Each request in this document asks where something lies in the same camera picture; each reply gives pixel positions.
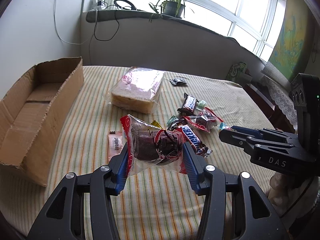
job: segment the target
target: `packaged bread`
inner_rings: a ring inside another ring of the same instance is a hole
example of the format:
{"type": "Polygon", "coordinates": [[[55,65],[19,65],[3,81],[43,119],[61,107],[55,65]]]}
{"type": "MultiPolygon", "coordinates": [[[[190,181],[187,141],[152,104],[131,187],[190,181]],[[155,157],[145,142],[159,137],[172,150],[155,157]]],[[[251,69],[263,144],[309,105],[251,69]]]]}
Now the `packaged bread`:
{"type": "Polygon", "coordinates": [[[108,92],[109,101],[124,109],[150,114],[159,104],[163,79],[164,71],[130,68],[108,92]]]}

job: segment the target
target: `cardboard box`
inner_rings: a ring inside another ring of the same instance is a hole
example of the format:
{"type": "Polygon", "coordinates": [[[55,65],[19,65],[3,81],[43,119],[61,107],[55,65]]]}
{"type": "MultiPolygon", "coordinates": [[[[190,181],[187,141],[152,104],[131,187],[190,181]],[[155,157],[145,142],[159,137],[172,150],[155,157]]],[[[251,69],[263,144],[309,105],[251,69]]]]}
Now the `cardboard box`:
{"type": "Polygon", "coordinates": [[[30,68],[0,101],[0,164],[47,186],[52,156],[70,107],[84,82],[82,59],[30,68]]]}

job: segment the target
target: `flower pot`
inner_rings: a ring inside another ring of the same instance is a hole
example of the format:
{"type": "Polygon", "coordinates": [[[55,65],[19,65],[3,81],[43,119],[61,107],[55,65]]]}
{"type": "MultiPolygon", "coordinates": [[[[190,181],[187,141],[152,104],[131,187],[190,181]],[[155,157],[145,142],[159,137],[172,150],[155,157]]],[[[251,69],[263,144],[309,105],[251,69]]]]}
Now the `flower pot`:
{"type": "Polygon", "coordinates": [[[179,8],[178,13],[176,15],[177,7],[178,7],[177,2],[167,1],[162,13],[165,15],[172,16],[172,17],[181,18],[181,14],[183,12],[184,5],[183,4],[180,5],[180,8],[179,8]]]}

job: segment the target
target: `striped tablecloth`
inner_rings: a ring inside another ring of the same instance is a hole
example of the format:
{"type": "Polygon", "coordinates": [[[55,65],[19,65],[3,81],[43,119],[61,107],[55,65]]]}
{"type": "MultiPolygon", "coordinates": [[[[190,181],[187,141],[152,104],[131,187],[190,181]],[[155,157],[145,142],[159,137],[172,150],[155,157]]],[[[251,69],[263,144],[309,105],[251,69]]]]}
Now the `striped tablecloth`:
{"type": "MultiPolygon", "coordinates": [[[[157,120],[165,127],[167,120],[177,114],[186,92],[205,100],[230,126],[273,128],[237,84],[173,72],[165,73],[160,106],[154,114],[140,114],[106,103],[102,96],[126,71],[122,67],[84,67],[84,85],[57,141],[47,188],[0,171],[0,210],[24,235],[66,173],[90,173],[107,162],[108,132],[121,130],[120,118],[126,114],[146,122],[157,120]],[[183,77],[188,86],[173,86],[169,79],[174,77],[183,77]]],[[[210,134],[198,134],[213,150],[208,163],[228,173],[248,171],[264,191],[268,190],[272,171],[251,164],[242,149],[221,143],[216,128],[210,134]]],[[[86,238],[92,239],[87,194],[85,198],[86,238]]],[[[194,194],[186,175],[152,167],[129,177],[124,191],[112,198],[112,204],[121,239],[191,239],[197,233],[204,197],[194,194]]],[[[228,196],[226,217],[230,214],[228,196]]]]}

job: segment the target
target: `silver bolt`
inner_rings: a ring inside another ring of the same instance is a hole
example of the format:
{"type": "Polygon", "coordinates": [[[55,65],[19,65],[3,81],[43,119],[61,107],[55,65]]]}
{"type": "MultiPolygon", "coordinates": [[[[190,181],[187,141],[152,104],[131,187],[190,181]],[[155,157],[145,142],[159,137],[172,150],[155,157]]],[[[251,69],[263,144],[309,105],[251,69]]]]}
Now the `silver bolt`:
{"type": "Polygon", "coordinates": [[[242,176],[243,178],[245,178],[245,179],[250,178],[250,174],[249,174],[248,172],[246,172],[246,171],[241,172],[241,176],[242,176]]]}
{"type": "Polygon", "coordinates": [[[214,171],[216,169],[216,167],[213,165],[207,165],[205,168],[207,171],[214,171]]]}
{"type": "Polygon", "coordinates": [[[75,176],[75,174],[73,172],[69,172],[69,173],[67,173],[66,178],[72,179],[74,176],[75,176]]]}
{"type": "Polygon", "coordinates": [[[108,171],[110,170],[110,167],[108,165],[103,165],[101,168],[100,168],[101,171],[108,171]]]}

